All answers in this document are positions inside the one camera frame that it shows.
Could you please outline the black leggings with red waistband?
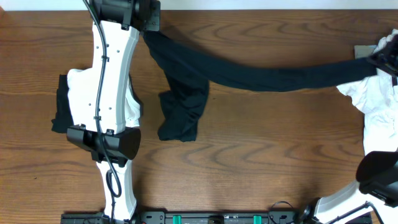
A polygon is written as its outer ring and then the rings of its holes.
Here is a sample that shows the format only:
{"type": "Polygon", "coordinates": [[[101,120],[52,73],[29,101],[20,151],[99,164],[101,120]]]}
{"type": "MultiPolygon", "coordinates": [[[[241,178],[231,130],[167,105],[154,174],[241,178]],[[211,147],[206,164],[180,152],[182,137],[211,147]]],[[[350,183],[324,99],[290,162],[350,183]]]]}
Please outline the black leggings with red waistband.
{"type": "Polygon", "coordinates": [[[165,117],[157,132],[161,141],[196,140],[211,82],[242,90],[288,92],[356,82],[377,73],[365,58],[302,68],[256,68],[193,50],[161,32],[146,32],[144,42],[170,87],[159,95],[165,117]]]}

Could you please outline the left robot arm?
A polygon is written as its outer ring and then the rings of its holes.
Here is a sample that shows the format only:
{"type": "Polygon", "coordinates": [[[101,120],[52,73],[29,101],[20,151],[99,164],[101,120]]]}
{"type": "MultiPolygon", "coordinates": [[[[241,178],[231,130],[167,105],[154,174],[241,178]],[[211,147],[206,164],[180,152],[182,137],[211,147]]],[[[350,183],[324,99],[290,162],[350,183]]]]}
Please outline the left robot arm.
{"type": "Polygon", "coordinates": [[[90,153],[106,204],[94,215],[63,215],[62,223],[136,223],[132,162],[141,141],[141,109],[129,69],[140,35],[159,30],[160,2],[86,1],[85,6],[93,19],[93,63],[68,72],[73,125],[67,139],[90,153]]]}

